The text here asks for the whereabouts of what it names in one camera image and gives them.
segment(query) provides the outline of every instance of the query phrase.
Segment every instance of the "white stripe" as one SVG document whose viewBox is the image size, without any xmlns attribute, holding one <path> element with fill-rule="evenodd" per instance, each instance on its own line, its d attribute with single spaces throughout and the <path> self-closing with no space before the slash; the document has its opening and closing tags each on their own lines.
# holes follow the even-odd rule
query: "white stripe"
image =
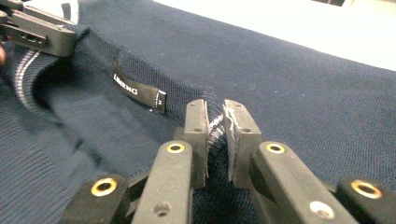
<svg viewBox="0 0 396 224">
<path fill-rule="evenodd" d="M 214 145 L 224 135 L 224 133 L 225 133 L 224 127 L 221 125 L 213 133 L 210 134 L 210 137 L 207 141 L 208 144 L 210 146 Z"/>
<path fill-rule="evenodd" d="M 210 130 L 212 130 L 215 125 L 218 125 L 220 122 L 222 122 L 222 120 L 223 120 L 222 114 L 219 115 L 216 119 L 213 119 L 212 122 L 210 122 L 209 124 Z"/>
<path fill-rule="evenodd" d="M 18 95 L 18 98 L 21 100 L 21 102 L 28 108 L 30 106 L 27 104 L 27 100 L 26 100 L 26 97 L 23 92 L 23 77 L 26 72 L 26 69 L 35 60 L 35 58 L 37 58 L 38 55 L 40 54 L 40 52 L 38 51 L 35 53 L 35 55 L 33 55 L 32 58 L 30 58 L 33 53 L 35 53 L 33 50 L 29 50 L 26 53 L 26 55 L 23 57 L 21 63 L 18 65 L 17 73 L 15 75 L 16 93 Z"/>
</svg>

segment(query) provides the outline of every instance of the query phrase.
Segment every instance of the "metal bracket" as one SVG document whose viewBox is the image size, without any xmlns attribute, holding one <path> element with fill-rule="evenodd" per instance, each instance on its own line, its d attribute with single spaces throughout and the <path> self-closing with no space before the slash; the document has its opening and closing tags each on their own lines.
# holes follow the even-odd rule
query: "metal bracket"
<svg viewBox="0 0 396 224">
<path fill-rule="evenodd" d="M 5 7 L 18 7 L 18 4 L 11 4 L 18 1 L 2 0 L 0 5 Z M 0 11 L 0 35 L 9 35 L 12 40 L 18 44 L 30 49 L 46 52 L 58 57 L 69 57 L 73 54 L 76 42 L 76 33 L 67 30 L 56 24 L 71 24 L 67 20 L 55 17 L 49 13 L 28 7 L 27 12 L 35 15 L 41 15 L 40 20 L 37 17 L 27 13 L 13 10 L 11 18 L 7 13 Z"/>
<path fill-rule="evenodd" d="M 207 177 L 208 129 L 206 102 L 195 100 L 187 104 L 184 129 L 176 129 L 174 140 L 186 141 L 192 146 L 194 164 L 192 184 L 195 189 L 203 188 Z"/>
<path fill-rule="evenodd" d="M 163 144 L 152 166 L 133 223 L 191 223 L 192 148 Z"/>
<path fill-rule="evenodd" d="M 262 142 L 262 132 L 247 109 L 240 103 L 225 100 L 225 129 L 228 146 L 228 177 L 237 189 L 251 186 L 247 175 L 250 154 Z"/>
</svg>

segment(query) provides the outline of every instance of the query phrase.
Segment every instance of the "clothing label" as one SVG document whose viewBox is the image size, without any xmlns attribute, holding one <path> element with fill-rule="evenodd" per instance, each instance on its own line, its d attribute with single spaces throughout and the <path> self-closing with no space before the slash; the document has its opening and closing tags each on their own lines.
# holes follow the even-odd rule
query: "clothing label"
<svg viewBox="0 0 396 224">
<path fill-rule="evenodd" d="M 113 65 L 113 81 L 123 93 L 127 94 L 132 99 L 151 106 L 161 113 L 165 113 L 166 93 L 159 89 L 138 83 L 125 77 L 119 69 L 119 65 Z"/>
</svg>

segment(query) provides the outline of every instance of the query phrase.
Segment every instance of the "screw hole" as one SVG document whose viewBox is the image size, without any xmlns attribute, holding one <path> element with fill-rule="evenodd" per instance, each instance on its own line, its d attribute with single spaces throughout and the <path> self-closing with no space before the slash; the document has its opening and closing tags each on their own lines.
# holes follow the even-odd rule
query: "screw hole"
<svg viewBox="0 0 396 224">
<path fill-rule="evenodd" d="M 334 211 L 326 203 L 312 202 L 309 204 L 311 211 L 324 219 L 333 219 Z"/>
<path fill-rule="evenodd" d="M 271 146 L 271 149 L 274 150 L 274 151 L 280 151 L 281 150 L 280 147 L 277 147 L 277 146 Z"/>
<path fill-rule="evenodd" d="M 110 187 L 111 187 L 111 184 L 109 184 L 109 183 L 103 183 L 103 184 L 99 185 L 97 188 L 98 188 L 99 190 L 103 191 L 103 190 L 109 189 Z"/>
<path fill-rule="evenodd" d="M 112 178 L 104 178 L 96 181 L 91 188 L 91 194 L 96 197 L 106 196 L 112 193 L 117 187 L 117 182 Z"/>
<path fill-rule="evenodd" d="M 281 154 L 281 153 L 285 152 L 285 148 L 283 148 L 279 144 L 270 144 L 270 145 L 267 145 L 266 148 L 268 151 L 275 153 L 275 154 Z"/>
<path fill-rule="evenodd" d="M 157 217 L 166 217 L 170 212 L 171 204 L 169 202 L 160 202 L 154 207 L 154 215 Z"/>
<path fill-rule="evenodd" d="M 180 149 L 180 146 L 171 146 L 171 149 L 172 149 L 172 150 L 179 150 L 179 149 Z"/>
<path fill-rule="evenodd" d="M 184 146 L 179 143 L 171 144 L 166 148 L 170 153 L 179 153 L 184 151 Z"/>
<path fill-rule="evenodd" d="M 382 196 L 381 190 L 374 187 L 370 183 L 361 180 L 355 180 L 350 185 L 356 192 L 358 192 L 360 195 L 363 195 L 364 197 L 377 199 Z"/>
</svg>

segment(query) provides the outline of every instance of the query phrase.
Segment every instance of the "dark blue textile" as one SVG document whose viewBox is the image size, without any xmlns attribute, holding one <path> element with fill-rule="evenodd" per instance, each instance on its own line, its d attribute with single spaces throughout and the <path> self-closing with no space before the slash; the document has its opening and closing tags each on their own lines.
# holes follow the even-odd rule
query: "dark blue textile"
<svg viewBox="0 0 396 224">
<path fill-rule="evenodd" d="M 73 58 L 37 54 L 16 85 L 29 52 L 7 49 L 0 223 L 56 222 L 86 179 L 148 169 L 198 98 L 208 102 L 212 131 L 195 223 L 257 222 L 248 193 L 227 181 L 225 98 L 244 104 L 265 139 L 289 145 L 319 178 L 335 184 L 363 175 L 396 190 L 395 72 L 146 0 L 83 1 L 79 10 Z M 114 62 L 128 78 L 167 92 L 166 115 L 113 85 Z"/>
</svg>

